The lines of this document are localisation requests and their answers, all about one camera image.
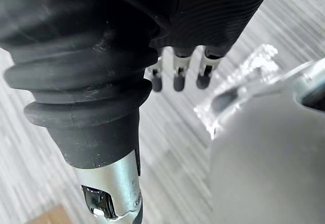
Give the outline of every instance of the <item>gray metal object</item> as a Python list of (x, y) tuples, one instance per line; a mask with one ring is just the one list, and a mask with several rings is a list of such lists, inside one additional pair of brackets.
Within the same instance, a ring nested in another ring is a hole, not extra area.
[(324, 223), (325, 113), (302, 105), (324, 82), (325, 59), (310, 62), (221, 113), (213, 223)]
[(112, 199), (116, 217), (107, 218), (100, 208), (93, 209), (99, 224), (133, 223), (142, 206), (135, 151), (105, 167), (74, 171), (82, 186), (104, 191)]

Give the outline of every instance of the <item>black rubber fingertip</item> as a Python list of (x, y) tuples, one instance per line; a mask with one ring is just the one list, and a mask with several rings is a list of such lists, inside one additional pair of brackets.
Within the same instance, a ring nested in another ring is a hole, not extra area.
[(160, 92), (163, 89), (163, 81), (161, 77), (153, 76), (151, 79), (152, 90), (155, 92)]
[(198, 75), (197, 87), (199, 89), (205, 89), (209, 86), (211, 78), (209, 76)]
[(143, 218), (143, 204), (141, 206), (138, 216), (134, 219), (133, 224), (141, 224)]
[(185, 77), (183, 76), (174, 76), (174, 89), (177, 92), (180, 92), (185, 87)]

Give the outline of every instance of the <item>ribbed cover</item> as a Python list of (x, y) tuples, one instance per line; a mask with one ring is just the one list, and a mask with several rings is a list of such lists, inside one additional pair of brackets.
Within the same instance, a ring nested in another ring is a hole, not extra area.
[(179, 0), (168, 36), (153, 47), (213, 45), (225, 54), (263, 0)]

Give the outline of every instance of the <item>black rubber sleeve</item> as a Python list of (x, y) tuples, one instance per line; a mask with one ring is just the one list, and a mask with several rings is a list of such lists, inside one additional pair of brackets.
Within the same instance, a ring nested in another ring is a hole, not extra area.
[(66, 161), (92, 169), (132, 150), (157, 25), (121, 0), (0, 0), (0, 46), (15, 66), (7, 83), (33, 93), (25, 113), (45, 126)]

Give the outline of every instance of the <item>floor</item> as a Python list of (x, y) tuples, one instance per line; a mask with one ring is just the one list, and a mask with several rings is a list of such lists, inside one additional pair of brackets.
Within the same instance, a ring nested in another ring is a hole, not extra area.
[[(195, 85), (201, 47), (183, 93), (172, 89), (171, 50), (164, 51), (163, 91), (151, 93), (141, 107), (144, 224), (211, 223), (210, 138), (193, 107), (262, 43), (278, 49), (276, 61), (285, 70), (325, 57), (324, 2), (265, 0), (205, 91)], [(2, 73), (12, 63), (6, 52), (0, 56)], [(73, 223), (94, 223), (47, 131), (25, 119), (23, 108), (31, 101), (29, 92), (10, 89), (0, 78), (0, 222), (25, 223), (63, 204)]]

